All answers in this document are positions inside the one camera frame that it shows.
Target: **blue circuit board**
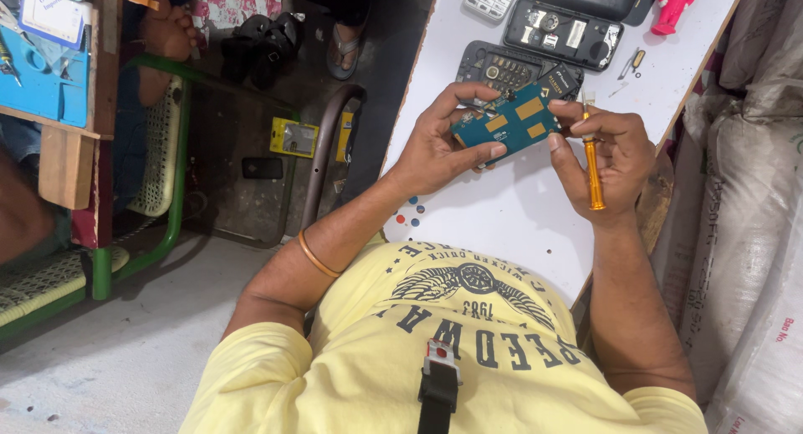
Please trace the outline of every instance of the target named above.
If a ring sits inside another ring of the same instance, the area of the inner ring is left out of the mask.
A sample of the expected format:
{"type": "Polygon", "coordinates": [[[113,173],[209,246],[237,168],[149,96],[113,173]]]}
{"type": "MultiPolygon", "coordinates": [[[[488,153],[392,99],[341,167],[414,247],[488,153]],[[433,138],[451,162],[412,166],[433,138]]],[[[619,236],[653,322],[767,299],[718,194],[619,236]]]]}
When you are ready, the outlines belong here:
{"type": "Polygon", "coordinates": [[[507,153],[485,165],[498,162],[545,140],[549,133],[560,131],[560,122],[547,109],[548,90],[533,82],[508,91],[483,106],[483,112],[467,112],[451,126],[451,132],[467,148],[484,142],[502,142],[507,146],[507,153]]]}

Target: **flip-flop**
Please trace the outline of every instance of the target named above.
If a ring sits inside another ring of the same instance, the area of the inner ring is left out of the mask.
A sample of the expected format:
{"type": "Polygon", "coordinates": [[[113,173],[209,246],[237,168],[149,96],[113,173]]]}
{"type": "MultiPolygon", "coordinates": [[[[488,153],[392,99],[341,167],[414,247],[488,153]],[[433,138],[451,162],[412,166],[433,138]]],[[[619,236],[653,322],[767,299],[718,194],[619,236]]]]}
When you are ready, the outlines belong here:
{"type": "MultiPolygon", "coordinates": [[[[352,40],[349,40],[348,42],[343,42],[343,39],[340,38],[340,33],[337,32],[337,25],[335,24],[335,26],[332,28],[332,38],[337,44],[337,52],[340,53],[341,62],[343,62],[342,59],[344,59],[348,53],[360,47],[361,37],[362,34],[352,40]]],[[[334,59],[332,59],[332,56],[329,55],[328,51],[326,53],[326,65],[329,68],[329,73],[331,73],[332,76],[338,80],[347,80],[354,73],[354,70],[356,69],[356,63],[357,59],[355,58],[352,66],[349,67],[348,70],[345,70],[339,65],[335,64],[334,59]]]]}

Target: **screwdriver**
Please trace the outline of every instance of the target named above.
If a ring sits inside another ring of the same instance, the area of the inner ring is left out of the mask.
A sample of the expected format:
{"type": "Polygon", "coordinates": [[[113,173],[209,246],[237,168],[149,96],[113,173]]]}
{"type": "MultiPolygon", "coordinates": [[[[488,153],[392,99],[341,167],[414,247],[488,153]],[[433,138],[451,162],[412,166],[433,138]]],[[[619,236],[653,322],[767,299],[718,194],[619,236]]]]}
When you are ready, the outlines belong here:
{"type": "Polygon", "coordinates": [[[3,37],[0,36],[0,59],[3,60],[3,66],[8,66],[8,69],[11,71],[11,75],[14,75],[14,79],[17,80],[17,84],[19,87],[23,87],[23,83],[19,80],[19,75],[17,75],[17,70],[14,69],[14,65],[11,63],[11,53],[8,52],[8,49],[5,48],[5,43],[3,43],[3,37]]]}
{"type": "MultiPolygon", "coordinates": [[[[586,99],[586,89],[583,91],[583,120],[590,117],[588,114],[588,100],[586,99]]],[[[605,203],[602,202],[602,186],[600,176],[597,173],[597,137],[594,133],[583,135],[583,146],[586,148],[586,160],[588,161],[588,186],[591,188],[591,209],[602,210],[605,203]]]]}

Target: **white table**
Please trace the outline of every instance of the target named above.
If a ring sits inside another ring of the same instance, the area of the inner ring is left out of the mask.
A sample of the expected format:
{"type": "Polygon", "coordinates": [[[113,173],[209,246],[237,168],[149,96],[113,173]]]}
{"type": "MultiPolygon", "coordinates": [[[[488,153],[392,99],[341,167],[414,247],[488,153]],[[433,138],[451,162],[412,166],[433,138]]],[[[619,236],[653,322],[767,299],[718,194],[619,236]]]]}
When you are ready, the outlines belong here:
{"type": "MultiPolygon", "coordinates": [[[[596,92],[596,105],[604,110],[640,114],[650,140],[661,143],[737,3],[697,0],[683,13],[677,34],[668,37],[650,33],[656,3],[641,26],[626,25],[606,71],[586,70],[586,92],[596,92]],[[638,70],[642,77],[628,74],[629,85],[609,97],[621,87],[617,78],[637,47],[647,51],[638,70]]],[[[506,23],[507,16],[500,23],[482,20],[463,0],[435,0],[383,173],[398,160],[421,111],[455,80],[466,45],[472,40],[501,44],[506,23]]],[[[585,166],[582,144],[577,141],[573,148],[585,166]]],[[[385,233],[391,241],[434,241],[523,265],[549,281],[568,306],[591,271],[591,226],[569,204],[550,165],[546,141],[499,162],[494,171],[467,172],[438,193],[406,203],[385,225],[385,233]],[[396,221],[398,215],[403,222],[396,221]]]]}

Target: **copper bangle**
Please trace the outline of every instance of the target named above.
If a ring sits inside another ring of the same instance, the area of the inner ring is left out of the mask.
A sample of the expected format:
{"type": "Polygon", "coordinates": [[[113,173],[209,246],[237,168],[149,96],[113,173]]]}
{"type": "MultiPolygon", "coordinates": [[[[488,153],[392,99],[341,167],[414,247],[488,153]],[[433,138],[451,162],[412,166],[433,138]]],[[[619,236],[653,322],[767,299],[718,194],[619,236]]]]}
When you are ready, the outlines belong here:
{"type": "Polygon", "coordinates": [[[304,254],[307,256],[307,258],[312,262],[313,265],[316,266],[317,269],[320,269],[320,271],[323,274],[326,274],[327,276],[330,277],[340,277],[342,273],[335,273],[331,269],[327,268],[326,265],[320,263],[318,257],[316,257],[315,254],[313,254],[312,251],[309,250],[309,246],[307,246],[307,241],[304,239],[303,228],[299,231],[299,244],[301,244],[301,249],[304,250],[304,254]]]}

